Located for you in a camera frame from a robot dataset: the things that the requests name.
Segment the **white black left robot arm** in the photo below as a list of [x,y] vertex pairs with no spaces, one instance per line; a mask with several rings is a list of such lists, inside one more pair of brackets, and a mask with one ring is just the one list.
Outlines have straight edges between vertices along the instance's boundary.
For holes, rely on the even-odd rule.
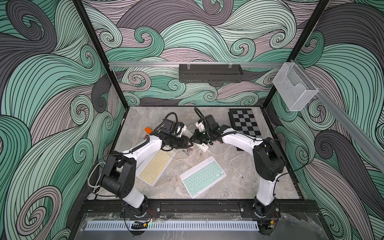
[[162,151],[165,146],[177,150],[193,145],[187,136],[146,135],[144,142],[136,147],[124,153],[113,151],[107,157],[98,185],[128,204],[135,216],[141,217],[147,212],[148,198],[135,187],[137,164]]

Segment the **white power strip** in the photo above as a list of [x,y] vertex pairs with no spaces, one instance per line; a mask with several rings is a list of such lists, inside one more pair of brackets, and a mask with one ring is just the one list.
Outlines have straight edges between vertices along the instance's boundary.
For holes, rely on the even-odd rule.
[[202,144],[197,144],[197,143],[194,143],[195,146],[197,146],[201,151],[203,151],[204,153],[206,153],[209,149],[209,146],[207,146],[206,144],[202,143]]

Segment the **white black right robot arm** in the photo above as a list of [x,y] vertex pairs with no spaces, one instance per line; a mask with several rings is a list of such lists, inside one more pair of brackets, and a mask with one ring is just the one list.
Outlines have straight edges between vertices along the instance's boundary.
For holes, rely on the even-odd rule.
[[259,188],[254,199],[256,216],[266,217],[276,211],[275,188],[278,178],[286,166],[282,151],[272,138],[255,138],[222,125],[212,130],[196,129],[192,142],[209,144],[215,141],[235,146],[254,158],[255,169],[259,175]]

